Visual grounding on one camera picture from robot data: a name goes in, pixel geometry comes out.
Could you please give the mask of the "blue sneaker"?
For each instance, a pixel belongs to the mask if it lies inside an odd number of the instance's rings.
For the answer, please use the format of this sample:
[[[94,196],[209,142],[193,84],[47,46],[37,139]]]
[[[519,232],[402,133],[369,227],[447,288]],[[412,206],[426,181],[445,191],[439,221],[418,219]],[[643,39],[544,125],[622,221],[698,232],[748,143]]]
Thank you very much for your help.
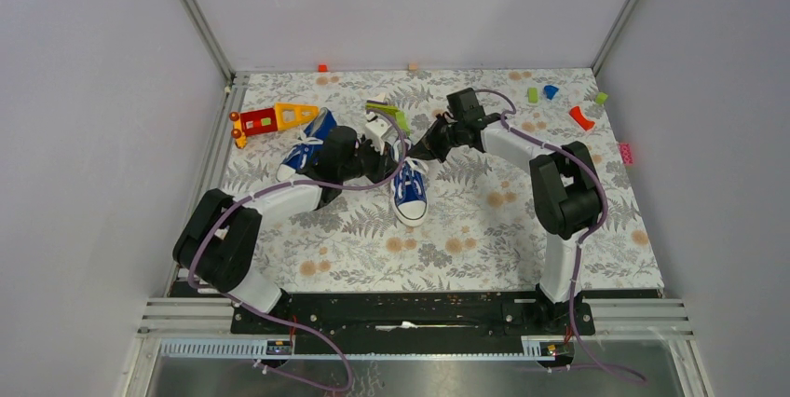
[[[429,166],[426,161],[407,156],[401,170],[390,183],[390,204],[398,220],[409,227],[421,226],[429,211],[425,184]]]
[[[279,164],[275,179],[283,182],[302,171],[319,153],[330,131],[336,126],[333,113],[326,107],[321,108],[318,115],[298,134],[295,144]]]

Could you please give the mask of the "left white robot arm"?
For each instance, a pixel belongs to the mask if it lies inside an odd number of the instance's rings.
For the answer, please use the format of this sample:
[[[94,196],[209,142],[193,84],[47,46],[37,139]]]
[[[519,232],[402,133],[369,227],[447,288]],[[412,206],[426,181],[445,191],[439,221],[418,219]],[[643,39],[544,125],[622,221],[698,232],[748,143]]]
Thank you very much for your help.
[[[403,167],[406,150],[404,140],[377,147],[350,127],[336,127],[305,166],[281,183],[241,198],[218,188],[205,192],[172,257],[186,268],[191,285],[205,281],[252,310],[263,330],[276,333],[288,323],[289,309],[281,302],[283,289],[252,265],[261,229],[328,205],[351,190],[354,179],[385,185]]]

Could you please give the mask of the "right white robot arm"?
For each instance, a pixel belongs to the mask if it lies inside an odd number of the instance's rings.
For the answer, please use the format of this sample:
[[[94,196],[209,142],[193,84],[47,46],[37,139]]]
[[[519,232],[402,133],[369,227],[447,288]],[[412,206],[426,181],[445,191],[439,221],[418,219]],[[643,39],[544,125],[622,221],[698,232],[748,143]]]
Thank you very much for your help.
[[[580,290],[581,244],[604,222],[608,212],[588,147],[581,142],[557,146],[512,126],[514,103],[488,114],[478,91],[463,89],[447,97],[447,116],[438,116],[408,155],[445,161],[450,151],[467,146],[493,155],[528,173],[535,215],[547,233],[544,269],[538,291],[547,299],[534,309],[536,325],[556,334],[571,321],[566,302]]]

